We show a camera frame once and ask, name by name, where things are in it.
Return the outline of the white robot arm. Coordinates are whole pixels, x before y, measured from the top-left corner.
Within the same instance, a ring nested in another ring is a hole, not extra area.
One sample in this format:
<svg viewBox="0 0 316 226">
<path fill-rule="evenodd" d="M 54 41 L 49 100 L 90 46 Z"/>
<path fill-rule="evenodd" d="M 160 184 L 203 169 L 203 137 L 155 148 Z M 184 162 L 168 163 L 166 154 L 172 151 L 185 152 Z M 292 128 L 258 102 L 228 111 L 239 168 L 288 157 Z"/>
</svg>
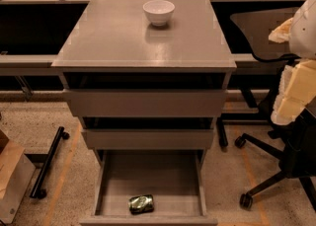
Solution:
<svg viewBox="0 0 316 226">
<path fill-rule="evenodd" d="M 316 97 L 316 0 L 306 0 L 294 16 L 274 29 L 269 40 L 289 43 L 300 61 L 281 73 L 271 120 L 277 125 L 295 121 Z"/>
</svg>

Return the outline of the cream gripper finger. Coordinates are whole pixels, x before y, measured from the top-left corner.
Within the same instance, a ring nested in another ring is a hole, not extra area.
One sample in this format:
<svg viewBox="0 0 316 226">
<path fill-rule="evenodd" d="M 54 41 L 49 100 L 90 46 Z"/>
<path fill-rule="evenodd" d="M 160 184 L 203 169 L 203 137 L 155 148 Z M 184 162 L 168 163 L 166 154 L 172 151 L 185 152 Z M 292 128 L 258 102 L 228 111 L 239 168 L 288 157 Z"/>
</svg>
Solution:
<svg viewBox="0 0 316 226">
<path fill-rule="evenodd" d="M 271 33 L 269 34 L 269 40 L 276 43 L 289 41 L 290 28 L 292 25 L 292 21 L 293 19 L 290 18 L 284 21 L 281 25 L 276 27 L 274 30 L 272 30 Z"/>
<path fill-rule="evenodd" d="M 295 121 L 316 97 L 316 61 L 302 60 L 294 67 L 286 65 L 281 73 L 271 120 L 277 125 Z"/>
</svg>

